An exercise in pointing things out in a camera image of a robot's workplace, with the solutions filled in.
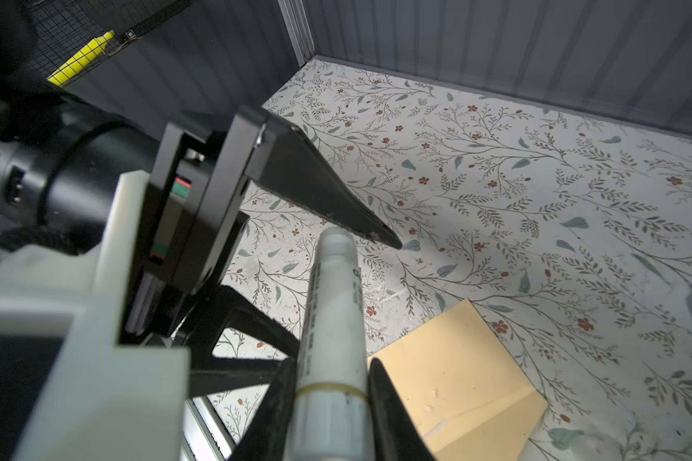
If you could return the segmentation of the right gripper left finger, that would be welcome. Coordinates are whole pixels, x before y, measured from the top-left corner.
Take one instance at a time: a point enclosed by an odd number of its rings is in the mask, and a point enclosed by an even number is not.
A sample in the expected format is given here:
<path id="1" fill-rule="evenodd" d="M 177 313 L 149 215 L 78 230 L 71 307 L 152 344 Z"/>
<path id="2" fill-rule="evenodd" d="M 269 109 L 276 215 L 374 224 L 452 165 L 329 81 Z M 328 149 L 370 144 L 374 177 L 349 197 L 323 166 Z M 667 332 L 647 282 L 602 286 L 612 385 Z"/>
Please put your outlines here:
<path id="1" fill-rule="evenodd" d="M 293 411 L 296 378 L 295 360 L 285 359 L 229 460 L 283 459 Z"/>

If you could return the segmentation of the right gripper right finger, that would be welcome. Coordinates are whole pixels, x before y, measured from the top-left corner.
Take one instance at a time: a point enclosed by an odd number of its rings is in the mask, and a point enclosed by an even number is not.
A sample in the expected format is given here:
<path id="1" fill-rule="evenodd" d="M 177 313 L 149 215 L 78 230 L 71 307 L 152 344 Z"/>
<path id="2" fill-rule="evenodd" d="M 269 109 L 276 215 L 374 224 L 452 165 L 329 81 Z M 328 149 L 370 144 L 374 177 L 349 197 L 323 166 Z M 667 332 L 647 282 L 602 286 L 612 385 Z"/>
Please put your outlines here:
<path id="1" fill-rule="evenodd" d="M 434 461 L 378 358 L 369 365 L 368 390 L 376 459 Z"/>

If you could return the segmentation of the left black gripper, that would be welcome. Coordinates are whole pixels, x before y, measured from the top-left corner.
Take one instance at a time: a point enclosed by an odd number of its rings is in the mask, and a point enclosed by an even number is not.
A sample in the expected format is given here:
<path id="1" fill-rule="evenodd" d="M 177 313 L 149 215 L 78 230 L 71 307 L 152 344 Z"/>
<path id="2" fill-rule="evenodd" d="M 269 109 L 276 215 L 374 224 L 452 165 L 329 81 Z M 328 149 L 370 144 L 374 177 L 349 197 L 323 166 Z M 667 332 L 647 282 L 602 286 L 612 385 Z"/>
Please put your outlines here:
<path id="1" fill-rule="evenodd" d="M 352 234 L 403 248 L 305 134 L 267 123 L 272 115 L 256 106 L 232 117 L 177 115 L 148 179 L 120 341 L 140 345 L 180 327 L 173 344 L 190 352 L 191 398 L 269 384 L 299 353 L 290 330 L 220 286 L 248 221 L 240 205 L 249 178 Z"/>

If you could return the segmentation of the white glue stick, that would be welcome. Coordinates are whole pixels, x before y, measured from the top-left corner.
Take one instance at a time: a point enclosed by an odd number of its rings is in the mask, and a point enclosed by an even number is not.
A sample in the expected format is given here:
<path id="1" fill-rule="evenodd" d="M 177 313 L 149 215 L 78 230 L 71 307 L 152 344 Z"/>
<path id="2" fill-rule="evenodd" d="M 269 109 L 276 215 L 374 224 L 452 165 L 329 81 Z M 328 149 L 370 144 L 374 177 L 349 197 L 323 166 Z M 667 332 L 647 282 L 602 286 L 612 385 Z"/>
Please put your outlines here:
<path id="1" fill-rule="evenodd" d="M 286 459 L 373 457 L 358 250 L 349 232 L 329 228 L 311 268 Z"/>

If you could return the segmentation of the tan paper envelope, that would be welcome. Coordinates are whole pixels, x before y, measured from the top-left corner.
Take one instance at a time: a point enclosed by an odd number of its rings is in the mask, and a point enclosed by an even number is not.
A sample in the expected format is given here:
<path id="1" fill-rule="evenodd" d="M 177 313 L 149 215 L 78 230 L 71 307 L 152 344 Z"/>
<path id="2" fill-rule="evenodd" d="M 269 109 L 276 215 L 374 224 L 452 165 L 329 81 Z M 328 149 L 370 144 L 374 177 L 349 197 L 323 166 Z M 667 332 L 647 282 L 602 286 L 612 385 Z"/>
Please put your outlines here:
<path id="1" fill-rule="evenodd" d="M 374 357 L 437 460 L 517 460 L 548 407 L 467 300 Z"/>

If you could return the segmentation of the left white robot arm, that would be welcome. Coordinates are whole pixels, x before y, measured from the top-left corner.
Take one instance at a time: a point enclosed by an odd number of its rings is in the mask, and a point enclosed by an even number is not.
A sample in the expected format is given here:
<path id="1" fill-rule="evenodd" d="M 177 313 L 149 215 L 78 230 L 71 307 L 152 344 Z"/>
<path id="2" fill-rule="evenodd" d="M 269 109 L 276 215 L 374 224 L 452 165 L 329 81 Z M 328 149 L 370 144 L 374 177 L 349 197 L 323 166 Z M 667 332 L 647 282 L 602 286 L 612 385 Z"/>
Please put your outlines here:
<path id="1" fill-rule="evenodd" d="M 155 140 L 54 84 L 29 76 L 0 82 L 0 215 L 36 229 L 40 243 L 69 255 L 96 246 L 110 228 L 120 176 L 135 171 L 148 180 L 119 338 L 138 344 L 180 332 L 191 349 L 193 397 L 269 383 L 279 368 L 276 360 L 215 357 L 225 328 L 289 357 L 299 350 L 293 334 L 221 282 L 248 220 L 240 206 L 249 184 L 352 234 L 402 247 L 305 133 L 266 109 L 244 106 L 232 119 L 186 113 Z"/>

